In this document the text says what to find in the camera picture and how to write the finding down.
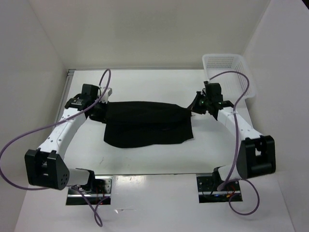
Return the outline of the black shorts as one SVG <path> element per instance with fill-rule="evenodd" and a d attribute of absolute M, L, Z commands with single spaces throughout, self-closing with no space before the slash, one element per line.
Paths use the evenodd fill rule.
<path fill-rule="evenodd" d="M 152 101 L 108 103 L 104 142 L 117 148 L 181 144 L 193 139 L 191 112 Z"/>

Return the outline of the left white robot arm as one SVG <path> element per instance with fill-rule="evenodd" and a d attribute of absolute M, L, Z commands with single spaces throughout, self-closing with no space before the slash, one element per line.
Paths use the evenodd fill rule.
<path fill-rule="evenodd" d="M 29 184 L 62 190 L 79 186 L 85 193 L 96 189 L 97 182 L 92 170 L 69 169 L 64 157 L 78 129 L 87 119 L 103 123 L 107 111 L 110 87 L 99 88 L 84 84 L 82 92 L 69 99 L 59 122 L 48 138 L 36 149 L 25 154 L 25 165 Z"/>

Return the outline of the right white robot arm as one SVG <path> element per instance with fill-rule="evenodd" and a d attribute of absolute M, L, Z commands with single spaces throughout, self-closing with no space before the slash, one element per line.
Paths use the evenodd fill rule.
<path fill-rule="evenodd" d="M 225 101 L 218 83 L 204 82 L 189 109 L 197 114 L 209 113 L 224 125 L 236 139 L 236 157 L 230 165 L 214 169 L 212 186 L 223 190 L 229 180 L 249 179 L 276 171 L 275 141 L 255 130 L 235 109 Z"/>

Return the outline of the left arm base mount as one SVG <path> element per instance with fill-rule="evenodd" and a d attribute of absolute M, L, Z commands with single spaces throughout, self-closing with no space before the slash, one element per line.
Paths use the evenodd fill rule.
<path fill-rule="evenodd" d="M 80 194 L 78 189 L 92 206 L 110 205 L 112 193 L 112 176 L 96 176 L 94 186 L 77 185 L 75 188 L 69 187 L 66 205 L 87 205 L 86 200 Z"/>

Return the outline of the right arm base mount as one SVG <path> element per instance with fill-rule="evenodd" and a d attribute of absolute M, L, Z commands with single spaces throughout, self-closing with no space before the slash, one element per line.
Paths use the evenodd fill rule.
<path fill-rule="evenodd" d="M 199 203 L 242 202 L 241 190 L 237 181 L 231 182 L 218 191 L 219 182 L 212 173 L 197 174 L 197 190 Z"/>

